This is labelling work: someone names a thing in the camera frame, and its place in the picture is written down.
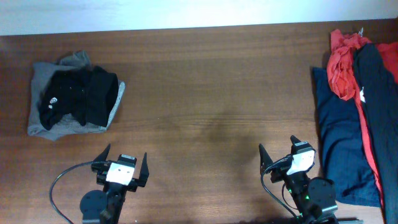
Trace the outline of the blue garment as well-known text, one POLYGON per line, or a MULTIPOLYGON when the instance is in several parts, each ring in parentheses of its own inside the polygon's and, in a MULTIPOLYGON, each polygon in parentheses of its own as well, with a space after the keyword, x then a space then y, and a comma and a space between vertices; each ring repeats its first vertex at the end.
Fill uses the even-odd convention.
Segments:
POLYGON ((358 109, 354 99, 342 100, 331 91, 324 68, 312 68, 320 130, 324 177, 335 183, 336 200, 351 205, 380 207, 379 190, 364 153, 358 109))

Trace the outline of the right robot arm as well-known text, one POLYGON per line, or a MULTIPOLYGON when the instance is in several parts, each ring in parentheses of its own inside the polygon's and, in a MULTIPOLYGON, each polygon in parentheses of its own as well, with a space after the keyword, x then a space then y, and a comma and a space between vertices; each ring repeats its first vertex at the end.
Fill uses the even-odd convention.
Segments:
POLYGON ((323 177, 309 178, 307 172, 315 165, 316 150, 306 141, 294 135, 290 137, 291 151, 285 157, 273 161, 265 147, 259 145, 261 184, 264 190, 293 217, 291 223, 338 223, 335 216, 335 183, 323 177), (265 185, 264 177, 270 174, 271 182, 283 181, 283 189, 291 195, 298 214, 287 202, 279 200, 265 185))

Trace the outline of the grey folded garment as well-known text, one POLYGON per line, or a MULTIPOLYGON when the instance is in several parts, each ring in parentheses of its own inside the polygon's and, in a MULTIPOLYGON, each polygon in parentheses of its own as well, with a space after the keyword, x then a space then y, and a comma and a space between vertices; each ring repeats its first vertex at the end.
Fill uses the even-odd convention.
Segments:
POLYGON ((50 79, 57 70, 67 71, 80 68, 92 69, 95 66, 91 64, 90 58, 85 51, 75 52, 69 56, 66 56, 55 63, 50 62, 36 62, 33 65, 34 76, 31 80, 31 106, 30 114, 27 125, 27 133, 30 136, 42 137, 55 141, 63 136, 71 134, 87 134, 87 133, 103 133, 111 125, 116 112, 119 108, 121 99, 123 97, 126 85, 123 81, 119 80, 119 92, 115 106, 109 116, 107 127, 101 127, 94 124, 86 124, 80 126, 78 122, 73 120, 71 115, 65 115, 59 123, 53 126, 53 128, 47 131, 40 123, 39 118, 39 106, 41 98, 44 95, 45 90, 49 86, 50 79))

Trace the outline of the red garment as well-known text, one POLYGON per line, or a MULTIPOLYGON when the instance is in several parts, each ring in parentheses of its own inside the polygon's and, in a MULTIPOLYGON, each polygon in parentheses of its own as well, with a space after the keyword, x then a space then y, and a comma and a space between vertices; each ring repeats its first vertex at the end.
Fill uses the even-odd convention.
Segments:
MULTIPOLYGON (((358 85, 354 75, 354 53, 366 44, 374 44, 368 38, 359 34, 342 34, 340 30, 334 30, 330 36, 331 55, 326 72, 328 83, 332 92, 342 100, 354 99, 358 109, 359 122, 364 146, 364 153, 371 167, 376 187, 379 190, 381 206, 384 208, 383 191, 376 158, 373 153, 373 144, 370 136, 367 119, 364 113, 363 88, 358 85)), ((379 51, 384 66, 393 74, 397 83, 397 44, 374 44, 379 51)))

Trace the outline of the dark green Nike t-shirt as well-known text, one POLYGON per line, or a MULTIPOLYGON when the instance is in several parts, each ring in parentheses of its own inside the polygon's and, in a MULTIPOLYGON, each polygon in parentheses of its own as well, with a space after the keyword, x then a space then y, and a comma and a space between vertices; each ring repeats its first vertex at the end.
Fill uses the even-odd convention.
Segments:
POLYGON ((374 44, 354 53, 354 75, 363 88, 364 113, 383 191, 384 219, 397 224, 397 83, 374 44))

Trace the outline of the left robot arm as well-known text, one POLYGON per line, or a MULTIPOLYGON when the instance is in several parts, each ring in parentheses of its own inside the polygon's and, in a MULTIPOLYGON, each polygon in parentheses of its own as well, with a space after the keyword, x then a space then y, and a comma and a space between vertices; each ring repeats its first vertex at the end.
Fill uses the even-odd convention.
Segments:
POLYGON ((91 170, 96 173, 96 183, 103 189, 92 190, 82 197, 80 210, 83 223, 117 223, 126 194, 145 187, 149 178, 147 154, 144 154, 139 176, 135 178, 137 158, 121 154, 115 161, 108 160, 110 149, 108 145, 91 164, 91 170))

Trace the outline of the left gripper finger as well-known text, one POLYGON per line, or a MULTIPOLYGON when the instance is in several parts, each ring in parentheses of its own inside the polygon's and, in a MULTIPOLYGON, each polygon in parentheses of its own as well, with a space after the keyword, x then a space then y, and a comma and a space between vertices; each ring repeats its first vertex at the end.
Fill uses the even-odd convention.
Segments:
POLYGON ((93 162, 105 162, 107 159, 107 156, 109 154, 109 150, 111 149, 111 144, 108 144, 104 151, 101 152, 94 160, 93 162))
POLYGON ((149 167, 147 164, 147 153, 145 153, 141 164, 139 178, 137 179, 137 185, 139 187, 145 187, 148 178, 149 178, 149 167))

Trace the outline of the black folded garment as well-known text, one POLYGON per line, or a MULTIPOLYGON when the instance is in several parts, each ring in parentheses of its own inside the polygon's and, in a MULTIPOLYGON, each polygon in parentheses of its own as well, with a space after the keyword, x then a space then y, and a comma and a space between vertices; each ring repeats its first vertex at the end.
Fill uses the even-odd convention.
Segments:
POLYGON ((57 70, 40 101, 40 123, 49 131, 69 114, 80 126, 105 128, 118 92, 117 75, 101 67, 57 70))

